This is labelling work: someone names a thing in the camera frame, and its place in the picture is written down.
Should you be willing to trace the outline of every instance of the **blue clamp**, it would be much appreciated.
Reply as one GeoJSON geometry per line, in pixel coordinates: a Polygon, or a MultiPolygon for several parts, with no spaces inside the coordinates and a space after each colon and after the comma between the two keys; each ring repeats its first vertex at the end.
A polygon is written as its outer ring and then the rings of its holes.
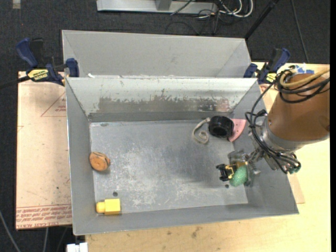
{"type": "Polygon", "coordinates": [[[69,58],[66,61],[66,65],[70,70],[70,76],[71,77],[79,77],[79,68],[78,68],[78,63],[75,59],[69,58]]]}
{"type": "Polygon", "coordinates": [[[264,63],[261,70],[257,69],[256,64],[250,64],[244,73],[244,78],[251,78],[257,72],[258,84],[269,83],[266,79],[269,72],[277,72],[279,68],[285,65],[290,58],[290,53],[287,49],[275,48],[272,53],[271,59],[264,63]]]}
{"type": "Polygon", "coordinates": [[[34,68],[37,67],[38,62],[35,59],[35,56],[32,53],[32,51],[30,50],[29,43],[30,39],[24,38],[23,40],[21,40],[19,43],[16,44],[15,48],[20,58],[29,63],[31,68],[34,68]]]}
{"type": "Polygon", "coordinates": [[[45,68],[39,68],[38,67],[39,62],[40,64],[43,65],[43,60],[45,60],[45,58],[41,55],[42,47],[43,47],[43,41],[41,39],[40,40],[35,39],[31,42],[29,38],[24,38],[15,46],[16,51],[19,54],[20,58],[26,61],[30,66],[30,68],[26,71],[26,75],[28,77],[27,79],[31,79],[34,82],[47,81],[64,86],[63,76],[61,76],[55,70],[55,68],[58,67],[61,68],[68,67],[70,70],[71,77],[79,77],[78,63],[73,58],[67,59],[65,65],[53,67],[52,64],[47,63],[45,68]],[[39,54],[38,57],[40,61],[36,59],[36,56],[32,52],[32,47],[36,52],[38,52],[39,54]]]}

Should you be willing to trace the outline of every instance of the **yellow clamp label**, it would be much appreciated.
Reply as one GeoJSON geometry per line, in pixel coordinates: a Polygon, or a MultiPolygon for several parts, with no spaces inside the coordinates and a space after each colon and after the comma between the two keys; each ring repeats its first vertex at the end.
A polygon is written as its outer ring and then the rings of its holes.
{"type": "Polygon", "coordinates": [[[35,81],[48,77],[47,69],[34,69],[28,73],[28,77],[35,81]]]}

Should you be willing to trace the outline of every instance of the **black cable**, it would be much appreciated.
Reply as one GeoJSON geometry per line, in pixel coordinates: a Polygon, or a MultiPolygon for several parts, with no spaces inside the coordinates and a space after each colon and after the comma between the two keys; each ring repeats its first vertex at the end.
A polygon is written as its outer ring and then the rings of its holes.
{"type": "Polygon", "coordinates": [[[7,88],[7,87],[10,87],[10,86],[13,86],[13,85],[16,85],[16,84],[18,84],[18,83],[27,81],[27,80],[29,80],[29,79],[30,79],[30,77],[25,76],[25,77],[22,77],[22,78],[19,78],[19,79],[12,80],[12,81],[10,81],[10,82],[7,82],[7,83],[5,83],[5,84],[0,85],[0,90],[2,90],[2,89],[4,89],[4,88],[7,88]]]}
{"type": "Polygon", "coordinates": [[[173,13],[171,14],[171,16],[172,16],[172,15],[175,15],[175,14],[179,13],[181,10],[185,9],[185,8],[187,7],[187,5],[189,5],[192,1],[193,1],[193,0],[189,0],[187,3],[185,3],[184,6],[180,7],[178,10],[176,10],[175,12],[173,12],[173,13]]]}
{"type": "Polygon", "coordinates": [[[319,83],[316,83],[316,84],[313,84],[313,85],[311,85],[311,86],[309,86],[307,88],[304,88],[305,86],[307,86],[307,85],[313,83],[314,81],[316,81],[317,79],[319,79],[321,76],[318,76],[317,78],[314,78],[314,79],[312,79],[312,80],[310,80],[310,81],[308,81],[306,83],[303,83],[302,85],[300,85],[298,87],[295,87],[295,88],[292,88],[292,89],[285,88],[285,87],[283,87],[280,84],[279,79],[286,72],[290,72],[292,74],[291,71],[285,70],[285,71],[283,71],[283,72],[281,72],[279,74],[279,77],[275,81],[275,83],[276,83],[275,89],[277,91],[279,91],[280,98],[284,102],[286,102],[286,103],[300,103],[300,102],[304,102],[304,101],[307,101],[310,98],[312,98],[312,97],[314,97],[314,96],[316,96],[318,94],[324,93],[324,92],[326,92],[326,91],[329,90],[329,88],[328,88],[328,89],[326,89],[326,90],[323,91],[323,89],[326,87],[326,85],[330,82],[330,77],[327,78],[327,79],[325,79],[325,80],[323,80],[323,81],[321,81],[321,82],[319,82],[319,83]],[[314,91],[313,93],[309,94],[309,95],[305,95],[305,94],[302,95],[301,94],[301,93],[304,93],[304,92],[311,91],[311,90],[313,90],[315,88],[317,88],[317,90],[314,91]],[[288,99],[284,98],[283,94],[297,95],[297,96],[300,96],[302,98],[298,99],[298,100],[288,100],[288,99]]]}
{"type": "Polygon", "coordinates": [[[168,28],[172,25],[172,24],[183,24],[183,25],[185,25],[185,26],[187,26],[187,27],[189,27],[191,30],[193,30],[194,31],[194,33],[196,34],[196,35],[201,35],[195,28],[194,28],[194,26],[192,26],[191,24],[189,24],[189,23],[185,23],[185,22],[171,22],[171,23],[169,23],[167,26],[166,26],[166,28],[165,28],[165,34],[167,34],[167,30],[168,30],[168,28]]]}
{"type": "Polygon", "coordinates": [[[303,37],[302,37],[302,33],[301,33],[298,17],[296,15],[296,10],[295,10],[295,7],[294,7],[294,1],[293,0],[290,0],[290,1],[292,3],[292,8],[293,8],[293,12],[294,12],[295,21],[296,21],[296,26],[298,27],[298,31],[299,31],[299,35],[300,35],[300,39],[301,39],[301,43],[302,43],[302,47],[303,47],[303,51],[305,53],[304,55],[306,56],[307,63],[310,63],[309,59],[308,59],[308,54],[307,54],[306,46],[305,46],[305,44],[303,42],[303,37]]]}
{"type": "Polygon", "coordinates": [[[264,116],[266,114],[266,111],[265,110],[261,110],[257,114],[254,113],[255,108],[256,108],[258,102],[262,99],[262,97],[266,94],[266,92],[278,81],[278,79],[282,75],[282,73],[277,76],[275,82],[271,83],[263,91],[263,93],[258,97],[258,99],[256,100],[256,102],[254,103],[251,112],[246,112],[245,113],[245,117],[246,117],[246,120],[248,121],[248,123],[250,124],[252,135],[253,135],[254,139],[256,140],[256,142],[258,143],[258,145],[260,146],[260,148],[270,158],[272,158],[277,163],[277,165],[279,166],[279,168],[281,169],[282,172],[284,172],[285,174],[287,174],[287,172],[289,172],[290,170],[284,169],[283,166],[281,165],[281,163],[278,161],[278,159],[282,160],[283,162],[286,162],[286,163],[290,164],[290,166],[293,169],[299,169],[299,168],[301,168],[301,163],[296,159],[296,156],[290,157],[290,156],[281,154],[280,152],[276,152],[276,151],[272,150],[264,141],[262,141],[260,139],[260,137],[259,137],[259,135],[257,134],[257,131],[256,131],[256,120],[259,117],[264,116]]]}
{"type": "Polygon", "coordinates": [[[68,230],[68,228],[66,227],[66,228],[64,229],[64,232],[63,232],[62,236],[61,236],[61,239],[59,240],[59,243],[58,243],[57,248],[56,248],[56,252],[58,252],[59,249],[61,248],[62,241],[63,241],[63,238],[64,238],[65,233],[67,232],[67,230],[68,230]]]}

